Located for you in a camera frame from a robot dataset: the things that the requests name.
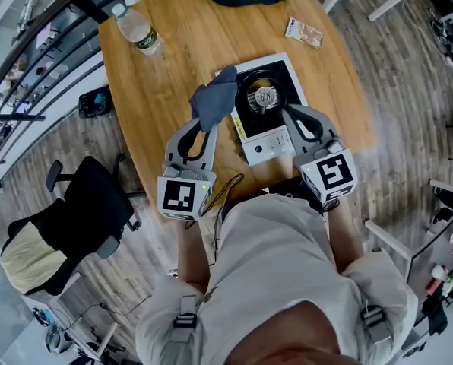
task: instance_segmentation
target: bottle label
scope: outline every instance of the bottle label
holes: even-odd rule
[[[151,26],[149,34],[143,40],[134,42],[134,44],[137,46],[138,49],[145,50],[145,49],[149,49],[150,47],[152,47],[152,45],[155,44],[156,40],[157,40],[157,31],[155,31],[155,29]]]

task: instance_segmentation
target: dark gray rag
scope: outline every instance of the dark gray rag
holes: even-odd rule
[[[200,85],[190,99],[191,114],[199,118],[201,130],[209,132],[213,125],[233,111],[237,84],[235,66],[227,66],[210,84]]]

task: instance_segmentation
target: plastic bottle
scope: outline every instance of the plastic bottle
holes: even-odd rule
[[[149,21],[130,7],[117,4],[112,9],[116,16],[117,26],[127,41],[147,56],[152,56],[160,51],[162,38],[150,25]]]

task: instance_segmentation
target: shirt sleeve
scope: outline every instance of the shirt sleeve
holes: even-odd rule
[[[402,347],[416,321],[418,299],[385,250],[371,252],[352,262],[344,276],[356,282],[371,305],[378,305],[387,317],[392,339],[374,344],[363,330],[357,329],[360,360],[364,364],[387,363]]]
[[[135,347],[142,363],[192,363],[195,335],[184,344],[169,340],[174,329],[174,319],[181,313],[181,299],[184,296],[194,296],[197,307],[203,300],[201,292],[177,278],[164,275],[157,282],[135,333]]]

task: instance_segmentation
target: gray wood flooring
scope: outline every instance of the gray wood flooring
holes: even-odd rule
[[[434,47],[427,25],[426,0],[406,0],[376,22],[367,16],[386,0],[340,0],[330,17],[351,51],[372,108],[376,148],[357,154],[360,184],[350,196],[353,220],[363,239],[369,234],[363,222],[371,218],[416,247],[424,241],[423,228],[432,212],[431,178],[453,183],[453,68]],[[74,172],[86,155],[111,169],[119,152],[127,153],[114,113],[82,120],[75,113],[41,139],[4,179],[0,232],[12,221],[45,208],[61,196],[46,191],[44,180],[54,161]],[[122,168],[126,190],[140,188],[130,159]],[[79,266],[83,278],[63,296],[62,302],[78,316],[95,303],[127,313],[149,295],[159,273],[176,267],[175,232],[162,226],[144,199],[133,201],[143,224],[125,230],[122,245],[107,260],[88,256]],[[120,327],[113,343],[127,347],[134,360],[134,330],[141,307],[128,316],[108,314],[95,307],[84,317],[103,334],[116,320]]]

